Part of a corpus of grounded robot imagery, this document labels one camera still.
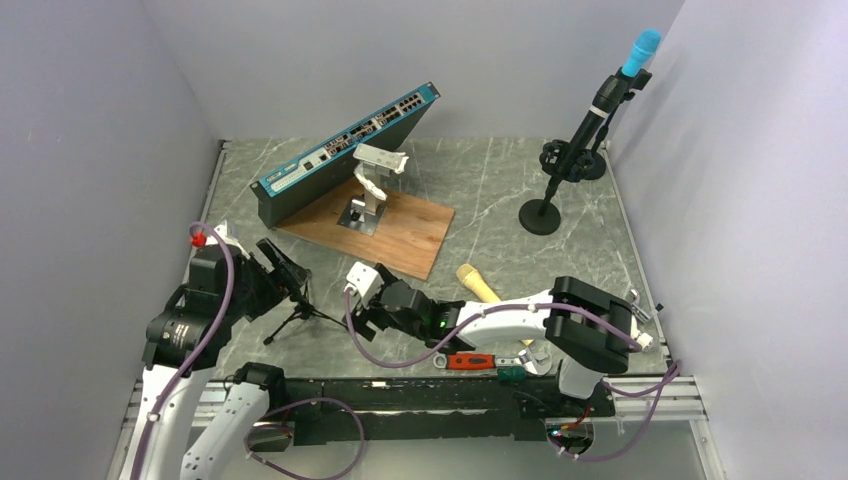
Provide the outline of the black tripod shock mount stand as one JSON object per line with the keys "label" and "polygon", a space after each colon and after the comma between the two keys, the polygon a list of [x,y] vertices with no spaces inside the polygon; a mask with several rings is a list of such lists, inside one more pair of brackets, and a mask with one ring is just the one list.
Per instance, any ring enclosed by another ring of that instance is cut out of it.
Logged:
{"label": "black tripod shock mount stand", "polygon": [[300,286],[295,294],[292,295],[292,301],[295,306],[293,308],[292,313],[268,336],[266,336],[262,344],[264,346],[269,346],[272,344],[276,337],[281,333],[281,331],[287,327],[289,324],[294,322],[295,320],[309,320],[312,318],[325,319],[334,324],[342,325],[340,320],[337,320],[328,314],[320,311],[315,307],[315,305],[310,300],[310,285],[312,279],[312,271],[306,269],[305,272],[300,276]]}

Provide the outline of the beige gold microphone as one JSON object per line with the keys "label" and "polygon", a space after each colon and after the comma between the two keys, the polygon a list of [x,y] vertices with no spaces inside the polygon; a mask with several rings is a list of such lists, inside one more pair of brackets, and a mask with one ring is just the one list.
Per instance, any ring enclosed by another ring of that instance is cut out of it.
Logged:
{"label": "beige gold microphone", "polygon": [[[489,287],[479,271],[470,264],[461,265],[456,271],[460,283],[474,293],[478,299],[485,304],[497,303],[501,299]],[[461,332],[460,336],[465,340],[472,340],[475,346],[482,346],[501,341],[522,342],[529,345],[531,340],[521,339],[505,322],[507,312],[487,314],[470,323]]]}

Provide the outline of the black microphone blue foam head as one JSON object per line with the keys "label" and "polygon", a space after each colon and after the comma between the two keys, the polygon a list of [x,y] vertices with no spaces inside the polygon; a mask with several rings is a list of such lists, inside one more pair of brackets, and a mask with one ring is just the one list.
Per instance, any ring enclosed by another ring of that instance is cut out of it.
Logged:
{"label": "black microphone blue foam head", "polygon": [[632,95],[635,78],[626,77],[619,69],[609,76],[595,94],[589,110],[569,141],[573,147],[586,147],[597,151],[609,130],[609,123],[619,105]]}

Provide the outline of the black round base mic stand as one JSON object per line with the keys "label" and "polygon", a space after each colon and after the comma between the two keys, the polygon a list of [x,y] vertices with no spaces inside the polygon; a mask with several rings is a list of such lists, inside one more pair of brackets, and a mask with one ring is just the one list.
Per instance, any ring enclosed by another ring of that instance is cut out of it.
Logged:
{"label": "black round base mic stand", "polygon": [[528,232],[545,236],[561,224],[559,209],[553,198],[563,182],[594,181],[606,173],[606,163],[595,150],[573,147],[570,142],[555,139],[543,146],[539,156],[542,171],[550,176],[544,197],[525,202],[519,210],[519,222]]}

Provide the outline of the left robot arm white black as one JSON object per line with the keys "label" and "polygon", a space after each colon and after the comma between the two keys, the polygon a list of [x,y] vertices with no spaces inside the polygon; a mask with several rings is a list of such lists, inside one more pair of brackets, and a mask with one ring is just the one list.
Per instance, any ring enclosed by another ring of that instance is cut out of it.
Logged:
{"label": "left robot arm white black", "polygon": [[257,242],[263,266],[236,241],[201,237],[179,285],[146,329],[142,394],[123,479],[217,479],[257,420],[279,417],[290,400],[282,368],[247,362],[211,423],[189,439],[201,396],[234,324],[283,301],[307,303],[310,270],[273,242]]}

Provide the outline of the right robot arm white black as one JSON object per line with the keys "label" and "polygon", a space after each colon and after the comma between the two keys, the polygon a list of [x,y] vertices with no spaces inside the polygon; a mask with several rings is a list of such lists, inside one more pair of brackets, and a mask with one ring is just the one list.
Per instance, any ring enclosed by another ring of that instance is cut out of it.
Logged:
{"label": "right robot arm white black", "polygon": [[379,330],[398,330],[426,346],[413,364],[498,342],[548,342],[562,356],[550,392],[564,415],[578,413],[602,378],[627,372],[630,356],[654,343],[638,326],[631,303],[569,276],[518,299],[438,301],[386,271],[358,264],[347,276],[343,298],[356,346]]}

